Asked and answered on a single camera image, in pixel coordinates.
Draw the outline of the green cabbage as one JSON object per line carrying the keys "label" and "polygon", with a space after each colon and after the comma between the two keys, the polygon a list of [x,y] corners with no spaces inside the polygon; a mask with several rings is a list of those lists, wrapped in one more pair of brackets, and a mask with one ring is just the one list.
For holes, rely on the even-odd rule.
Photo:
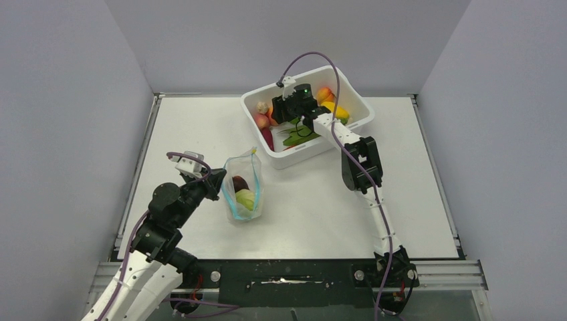
{"label": "green cabbage", "polygon": [[248,211],[255,209],[255,193],[249,189],[241,189],[235,193],[236,201]]}

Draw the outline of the dark red apple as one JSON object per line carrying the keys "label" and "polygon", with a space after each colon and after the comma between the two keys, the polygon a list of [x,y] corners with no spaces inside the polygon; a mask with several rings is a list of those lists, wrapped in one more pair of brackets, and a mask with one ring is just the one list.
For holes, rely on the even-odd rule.
{"label": "dark red apple", "polygon": [[238,193],[244,189],[249,190],[249,185],[247,184],[247,181],[239,175],[235,175],[232,177],[232,183],[235,193]]}

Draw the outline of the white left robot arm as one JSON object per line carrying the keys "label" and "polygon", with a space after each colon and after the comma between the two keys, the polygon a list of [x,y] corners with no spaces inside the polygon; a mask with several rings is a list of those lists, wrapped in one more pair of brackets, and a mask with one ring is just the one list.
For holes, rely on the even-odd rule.
{"label": "white left robot arm", "polygon": [[182,284],[199,274],[197,258],[178,247],[181,227],[205,199],[216,201],[225,175],[212,169],[202,181],[183,175],[184,185],[163,183],[135,224],[124,259],[84,320],[146,320]]}

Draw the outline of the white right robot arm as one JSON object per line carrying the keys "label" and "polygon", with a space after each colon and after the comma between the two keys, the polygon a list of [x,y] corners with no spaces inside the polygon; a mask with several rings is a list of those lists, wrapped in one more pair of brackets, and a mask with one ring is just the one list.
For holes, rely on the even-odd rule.
{"label": "white right robot arm", "polygon": [[276,122],[303,124],[309,131],[336,143],[341,152],[342,180],[368,206],[374,223],[373,248],[376,270],[365,278],[379,280],[374,311],[399,315],[418,285],[418,273],[406,249],[397,237],[380,197],[383,169],[375,139],[363,137],[337,119],[337,103],[324,107],[314,98],[309,84],[300,84],[272,99],[272,117]]}

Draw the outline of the clear zip top bag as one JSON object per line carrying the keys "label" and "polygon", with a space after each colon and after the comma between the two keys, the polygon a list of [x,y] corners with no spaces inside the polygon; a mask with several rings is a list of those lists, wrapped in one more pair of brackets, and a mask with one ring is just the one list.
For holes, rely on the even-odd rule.
{"label": "clear zip top bag", "polygon": [[223,169],[226,175],[221,192],[232,222],[251,221],[263,213],[265,193],[261,168],[255,147],[225,161]]}

